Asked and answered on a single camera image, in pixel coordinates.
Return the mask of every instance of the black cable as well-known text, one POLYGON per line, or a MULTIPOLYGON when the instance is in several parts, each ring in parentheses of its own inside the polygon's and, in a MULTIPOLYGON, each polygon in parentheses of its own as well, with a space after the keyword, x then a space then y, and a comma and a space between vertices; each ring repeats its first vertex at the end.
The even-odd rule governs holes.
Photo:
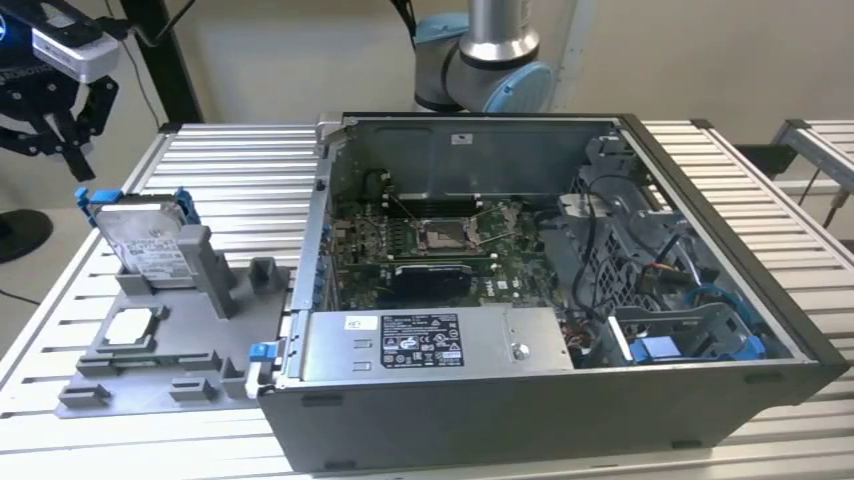
POLYGON ((163 30, 160 30, 160 33, 157 33, 157 35, 155 36, 153 40, 148 38, 148 35, 145 34, 145 32, 139 26, 135 25, 133 27, 131 27, 131 30, 133 30, 133 33, 136 33, 136 36, 143 41, 147 47, 153 48, 160 46, 163 39, 169 33, 172 33, 172 30, 175 29, 175 25, 177 24, 184 14, 187 13, 187 10, 189 10, 189 7, 192 7, 195 3, 196 3, 196 0, 187 1, 181 9, 177 11, 172 19, 168 21, 168 23, 163 27, 163 30))
POLYGON ((673 247, 677 245, 679 238, 682 238, 682 235, 679 235, 678 233, 674 233, 673 237, 670 237, 670 240, 667 241, 667 244, 665 245, 665 248, 662 248, 662 251, 658 253, 658 255, 655 255, 655 263, 665 262, 665 259, 667 258, 667 254, 670 253, 670 250, 673 249, 673 247))
POLYGON ((403 20, 403 25, 406 26, 406 30, 410 34, 410 43, 412 44, 412 49, 415 49, 415 10, 412 9, 411 0, 390 0, 391 5, 395 7, 398 11, 398 15, 400 15, 400 19, 403 20))
MULTIPOLYGON (((112 5, 109 4, 109 0, 104 0, 104 5, 107 6, 107 12, 111 17, 115 17, 115 13, 112 11, 112 5)), ((145 86, 143 85, 143 76, 139 73, 139 65, 136 64, 136 59, 133 58, 133 54, 131 53, 131 49, 128 48, 128 44, 124 40, 121 40, 121 47, 124 47, 124 52, 128 54, 128 60, 131 60, 131 65, 133 66, 133 75, 136 76, 136 83, 139 84, 139 90, 143 92, 143 100, 145 101, 145 105, 148 106, 148 111, 151 112, 151 116, 155 119, 155 129, 160 128, 160 116, 155 111, 155 107, 151 103, 151 99, 148 98, 148 93, 145 92, 145 86)))
POLYGON ((596 243, 596 211, 592 206, 592 198, 590 196, 590 186, 584 186, 583 190, 584 190, 584 195, 587 196, 587 212, 588 212, 588 219, 590 219, 590 227, 587 228, 587 245, 584 246, 584 253, 582 255, 582 265, 578 267, 578 272, 575 272, 575 278, 572 279, 572 286, 570 288, 570 293, 572 294, 572 302, 575 303, 575 306, 580 308, 584 311, 584 313, 590 315, 591 318, 598 318, 599 320, 604 320, 599 315, 599 313, 591 308, 591 306, 584 305, 580 299, 578 298, 578 287, 580 285, 582 277, 584 276, 584 271, 590 266, 592 249, 596 243))
POLYGON ((7 292, 5 290, 0 290, 0 295, 4 295, 15 300, 20 300, 21 302, 27 302, 33 304, 36 307, 41 305, 40 302, 36 302, 32 298, 21 297, 20 295, 15 295, 13 293, 7 292))
POLYGON ((628 183, 631 183, 634 185, 634 187, 638 189, 638 192, 641 193, 641 195, 643 196, 643 189, 641 187, 641 185, 637 184, 637 182, 627 177, 626 175, 616 175, 616 174, 606 174, 606 175, 600 175, 596 178, 592 179, 592 181, 584 185, 583 183, 579 184, 582 190, 583 190, 583 194, 587 197, 587 211, 588 211, 588 218, 590 218, 590 227, 587 230, 587 245, 584 247, 584 253, 582 256, 582 265, 578 269, 578 272, 575 272, 575 278, 572 279, 572 287, 570 289, 570 293, 572 294, 572 302, 575 303, 576 307, 580 308, 587 315, 590 315, 594 318, 598 318, 599 320, 604 320, 602 315, 599 315, 599 313, 594 310, 592 306, 584 305, 580 301, 580 299, 578 298, 578 287, 580 285, 580 280, 582 277, 584 275, 584 271, 587 270, 587 267, 590 266, 590 260, 592 257, 592 249, 595 246, 595 240, 596 240, 596 212, 592 206, 592 198, 591 196, 596 196, 599 197, 606 203, 607 200, 604 199, 604 197, 592 191, 592 186, 596 184, 596 182, 599 180, 603 180, 606 178, 615 178, 615 179, 620 179, 620 180, 626 180, 628 181, 628 183))
POLYGON ((813 184, 815 183, 815 179, 818 178, 818 174, 819 173, 822 173, 822 169, 817 168, 815 169, 815 173, 813 174, 813 178, 810 178, 810 181, 806 184, 806 188, 803 189, 803 193, 801 194, 801 198, 798 199, 798 205, 803 205, 803 200, 806 200, 806 196, 810 193, 810 189, 813 188, 813 184))
POLYGON ((830 226, 833 217, 837 216, 837 210, 839 210, 839 207, 830 207, 830 211, 827 212, 827 216, 825 217, 825 222, 822 223, 823 228, 827 228, 830 226))

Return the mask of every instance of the motherboard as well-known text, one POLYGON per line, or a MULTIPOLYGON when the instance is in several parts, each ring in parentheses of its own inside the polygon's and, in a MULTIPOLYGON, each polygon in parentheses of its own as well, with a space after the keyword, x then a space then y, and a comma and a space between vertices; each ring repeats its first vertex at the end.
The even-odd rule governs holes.
POLYGON ((332 222, 342 310, 508 303, 563 308, 522 201, 344 202, 332 222))

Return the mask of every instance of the white label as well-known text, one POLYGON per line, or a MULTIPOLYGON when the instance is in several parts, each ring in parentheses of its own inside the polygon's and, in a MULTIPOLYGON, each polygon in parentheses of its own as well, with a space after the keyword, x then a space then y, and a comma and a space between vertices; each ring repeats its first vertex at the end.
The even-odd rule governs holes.
POLYGON ((376 330, 379 317, 354 315, 344 317, 344 330, 376 330))
POLYGON ((475 136, 471 133, 455 133, 451 135, 451 145, 471 145, 475 141, 475 136))
POLYGON ((189 277, 189 265, 171 238, 143 238, 120 241, 123 258, 148 280, 189 277))

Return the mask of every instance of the black stand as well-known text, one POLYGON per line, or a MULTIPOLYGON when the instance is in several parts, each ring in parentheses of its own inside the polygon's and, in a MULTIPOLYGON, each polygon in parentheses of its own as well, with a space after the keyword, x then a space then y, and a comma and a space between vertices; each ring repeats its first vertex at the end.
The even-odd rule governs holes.
POLYGON ((51 238, 53 222, 36 210, 0 214, 0 263, 23 257, 51 238))

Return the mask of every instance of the white wall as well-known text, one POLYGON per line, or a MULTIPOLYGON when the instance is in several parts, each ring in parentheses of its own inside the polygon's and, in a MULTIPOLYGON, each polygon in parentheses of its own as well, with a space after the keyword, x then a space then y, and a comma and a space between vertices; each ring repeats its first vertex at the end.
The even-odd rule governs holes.
POLYGON ((853 19, 850 0, 600 0, 563 108, 707 118, 737 142, 854 118, 853 19))
MULTIPOLYGON (((107 15, 103 0, 75 0, 72 3, 92 17, 107 15)), ((120 12, 119 1, 112 0, 112 4, 120 12)), ((128 46, 141 63, 135 43, 128 42, 128 46)), ((148 108, 143 103, 140 88, 124 51, 121 55, 119 69, 112 74, 119 82, 119 96, 104 134, 95 137, 95 151, 88 156, 97 175, 95 181, 89 182, 95 188, 121 186, 157 131, 148 108)), ((163 119, 165 117, 160 110, 157 93, 151 85, 144 65, 141 69, 147 91, 163 119)), ((4 121, 3 125, 11 126, 12 122, 4 121)), ((72 207, 76 186, 77 181, 68 172, 61 157, 25 157, 0 150, 0 211, 20 207, 72 207)))
MULTIPOLYGON (((172 2, 175 9, 183 2, 172 2)), ((575 1, 532 2, 540 59, 559 63, 575 1)), ((464 0, 415 0, 418 18, 464 0)), ((177 28, 208 121, 310 123, 324 111, 408 110, 414 57, 387 0, 197 2, 177 28)))

